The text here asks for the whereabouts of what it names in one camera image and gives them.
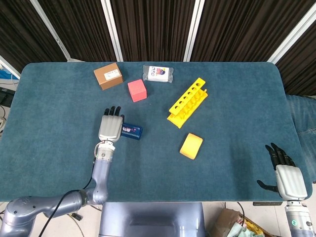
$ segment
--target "yellow sponge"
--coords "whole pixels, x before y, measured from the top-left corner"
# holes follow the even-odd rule
[[[190,159],[195,159],[202,141],[202,138],[189,133],[181,147],[180,153]]]

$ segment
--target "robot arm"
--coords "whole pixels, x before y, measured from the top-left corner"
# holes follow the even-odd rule
[[[0,237],[29,236],[36,216],[42,212],[46,217],[51,218],[78,211],[86,204],[100,205],[105,203],[108,197],[106,184],[115,150],[113,143],[120,138],[124,119],[123,115],[119,116],[120,107],[117,107],[115,112],[114,110],[114,106],[110,110],[106,109],[102,116],[99,130],[101,142],[95,148],[95,163],[92,172],[96,187],[86,190],[72,190],[57,197],[29,196],[11,201],[5,209]]]
[[[287,201],[285,212],[292,237],[316,237],[307,206],[301,203],[307,197],[307,191],[302,172],[294,161],[276,144],[266,145],[273,168],[276,173],[277,186],[264,184],[257,180],[265,190],[279,193]]]

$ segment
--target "white label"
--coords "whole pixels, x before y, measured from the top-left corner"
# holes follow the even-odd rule
[[[169,68],[149,66],[148,80],[167,82]]]
[[[108,73],[104,73],[105,80],[111,80],[113,78],[119,77],[119,71],[117,69],[110,71]]]

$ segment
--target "small blue package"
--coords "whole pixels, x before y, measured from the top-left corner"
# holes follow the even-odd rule
[[[143,132],[143,128],[140,126],[123,123],[121,136],[133,138],[139,140]]]

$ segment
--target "brown box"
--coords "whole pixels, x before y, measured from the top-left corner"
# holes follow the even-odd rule
[[[123,76],[116,63],[94,70],[102,90],[123,83]]]
[[[226,237],[239,217],[242,217],[242,214],[240,212],[224,208],[217,218],[212,230],[210,231],[210,235],[212,237]],[[259,227],[265,234],[265,237],[274,237],[274,235],[268,233],[262,227],[260,227],[247,217],[245,217],[245,220]]]

